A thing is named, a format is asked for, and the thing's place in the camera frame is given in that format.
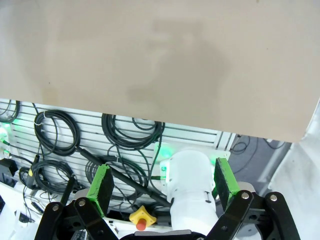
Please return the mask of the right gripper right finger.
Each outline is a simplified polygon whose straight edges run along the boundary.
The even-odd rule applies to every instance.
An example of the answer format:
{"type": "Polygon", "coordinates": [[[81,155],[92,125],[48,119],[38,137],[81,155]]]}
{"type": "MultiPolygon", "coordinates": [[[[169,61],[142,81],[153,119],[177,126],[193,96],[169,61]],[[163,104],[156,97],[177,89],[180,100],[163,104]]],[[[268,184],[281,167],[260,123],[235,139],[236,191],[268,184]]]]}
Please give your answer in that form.
{"type": "Polygon", "coordinates": [[[254,225],[262,240],[299,240],[300,235],[285,197],[277,191],[264,197],[240,189],[225,158],[217,158],[214,169],[215,189],[224,213],[207,240],[234,240],[241,227],[254,225]]]}

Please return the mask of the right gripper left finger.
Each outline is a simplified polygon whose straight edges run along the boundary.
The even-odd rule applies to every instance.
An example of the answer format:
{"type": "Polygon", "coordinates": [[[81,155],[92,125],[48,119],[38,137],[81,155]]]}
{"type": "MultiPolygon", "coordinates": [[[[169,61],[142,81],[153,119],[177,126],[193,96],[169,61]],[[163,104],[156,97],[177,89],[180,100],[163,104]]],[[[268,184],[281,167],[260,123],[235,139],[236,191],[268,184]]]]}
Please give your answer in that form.
{"type": "Polygon", "coordinates": [[[66,204],[49,203],[42,215],[36,240],[72,240],[85,230],[92,240],[116,240],[118,237],[103,217],[107,214],[114,189],[112,169],[107,164],[97,168],[86,196],[66,204]]]}

